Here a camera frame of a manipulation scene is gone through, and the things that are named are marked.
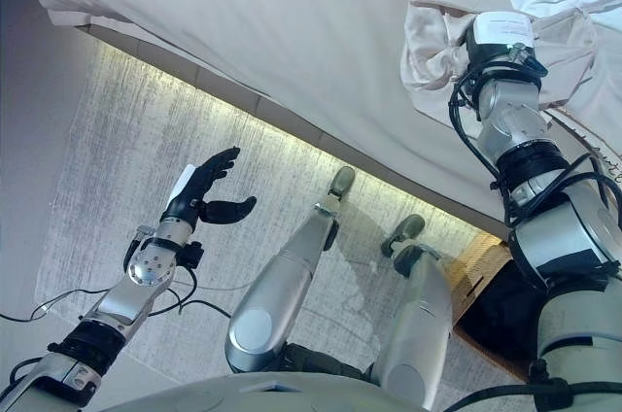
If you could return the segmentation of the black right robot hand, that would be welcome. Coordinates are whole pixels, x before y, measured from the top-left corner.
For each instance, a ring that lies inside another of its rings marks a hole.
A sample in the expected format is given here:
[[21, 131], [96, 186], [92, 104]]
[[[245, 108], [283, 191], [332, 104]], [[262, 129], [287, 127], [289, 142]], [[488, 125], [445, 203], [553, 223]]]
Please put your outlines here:
[[515, 12], [479, 14], [466, 31], [466, 50], [471, 63], [510, 55], [515, 50], [534, 54], [535, 38], [531, 20]]

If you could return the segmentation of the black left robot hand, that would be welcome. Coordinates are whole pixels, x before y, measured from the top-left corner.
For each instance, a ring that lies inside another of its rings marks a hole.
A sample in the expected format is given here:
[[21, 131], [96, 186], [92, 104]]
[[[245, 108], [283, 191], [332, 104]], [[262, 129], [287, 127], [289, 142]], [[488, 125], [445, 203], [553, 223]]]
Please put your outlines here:
[[160, 221], [177, 219], [188, 223], [191, 230], [195, 231], [198, 221], [210, 224], [233, 224], [249, 216], [257, 204], [255, 196], [249, 196], [242, 202], [204, 201], [204, 196], [212, 185], [226, 177], [239, 153], [238, 147], [232, 147], [211, 156], [203, 164], [195, 167], [181, 190], [175, 193], [167, 203]]

